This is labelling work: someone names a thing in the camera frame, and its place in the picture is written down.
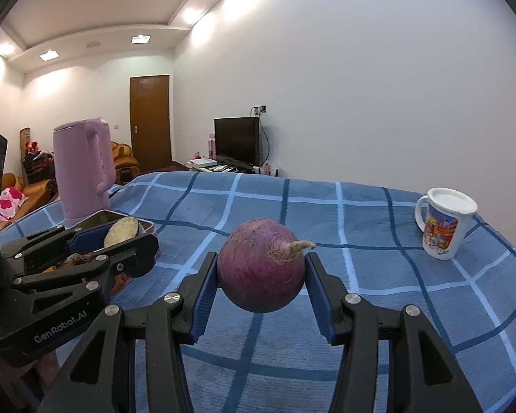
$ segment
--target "television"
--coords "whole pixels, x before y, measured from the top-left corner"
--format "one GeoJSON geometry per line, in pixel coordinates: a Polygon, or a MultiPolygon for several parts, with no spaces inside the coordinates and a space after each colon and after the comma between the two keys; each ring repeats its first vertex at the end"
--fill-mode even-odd
{"type": "Polygon", "coordinates": [[[216,160],[233,164],[232,160],[253,166],[260,165],[259,119],[218,118],[214,120],[216,160]]]}

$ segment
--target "blue plaid tablecloth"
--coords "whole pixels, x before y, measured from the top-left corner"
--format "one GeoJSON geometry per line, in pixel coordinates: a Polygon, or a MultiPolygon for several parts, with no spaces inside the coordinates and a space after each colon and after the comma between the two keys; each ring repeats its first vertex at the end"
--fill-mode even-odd
{"type": "MultiPolygon", "coordinates": [[[[315,241],[325,268],[370,302],[419,306],[456,356],[487,413],[516,393],[516,250],[479,216],[451,261],[431,258],[414,221],[417,193],[246,174],[171,172],[138,177],[111,209],[155,223],[162,255],[115,298],[151,304],[197,272],[241,223],[269,218],[315,241]]],[[[52,203],[1,232],[7,242],[63,221],[52,203]]],[[[76,341],[58,350],[64,361],[76,341]]],[[[286,308],[252,314],[218,291],[205,335],[183,347],[196,412],[326,412],[341,349],[320,335],[305,289],[286,308]]],[[[138,411],[147,411],[144,343],[137,345],[138,411]]],[[[375,411],[385,411],[381,343],[375,411]]]]}

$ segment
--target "pink pillow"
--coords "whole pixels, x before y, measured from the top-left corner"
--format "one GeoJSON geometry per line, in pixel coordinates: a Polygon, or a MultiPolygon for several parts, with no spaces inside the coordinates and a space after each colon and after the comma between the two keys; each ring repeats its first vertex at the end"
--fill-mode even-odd
{"type": "Polygon", "coordinates": [[[13,186],[9,186],[0,194],[0,222],[7,222],[15,217],[15,213],[25,203],[27,197],[13,186]]]}

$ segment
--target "blue gripper pad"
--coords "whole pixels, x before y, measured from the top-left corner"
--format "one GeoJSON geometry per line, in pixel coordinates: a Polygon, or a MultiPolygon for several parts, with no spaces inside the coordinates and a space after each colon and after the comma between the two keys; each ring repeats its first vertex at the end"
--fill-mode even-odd
{"type": "Polygon", "coordinates": [[[198,338],[205,333],[208,317],[212,310],[212,303],[216,296],[216,290],[218,288],[216,261],[217,257],[214,258],[214,261],[208,270],[205,281],[202,284],[202,288],[198,293],[197,298],[195,299],[195,305],[193,306],[193,321],[189,335],[195,343],[197,343],[198,338]]]}
{"type": "Polygon", "coordinates": [[[69,245],[71,253],[86,254],[103,248],[103,241],[115,221],[78,232],[69,245]]]}
{"type": "Polygon", "coordinates": [[[305,256],[306,262],[306,289],[310,297],[311,306],[314,310],[315,319],[319,326],[319,332],[327,339],[327,343],[332,343],[336,335],[332,325],[332,307],[318,272],[311,263],[309,254],[305,256]]]}

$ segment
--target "ceiling vent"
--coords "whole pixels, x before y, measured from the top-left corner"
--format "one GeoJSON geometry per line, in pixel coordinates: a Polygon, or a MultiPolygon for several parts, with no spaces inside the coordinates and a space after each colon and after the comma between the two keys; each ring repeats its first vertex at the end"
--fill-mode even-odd
{"type": "Polygon", "coordinates": [[[101,46],[101,42],[94,41],[94,42],[87,43],[85,49],[97,48],[98,46],[101,46]]]}

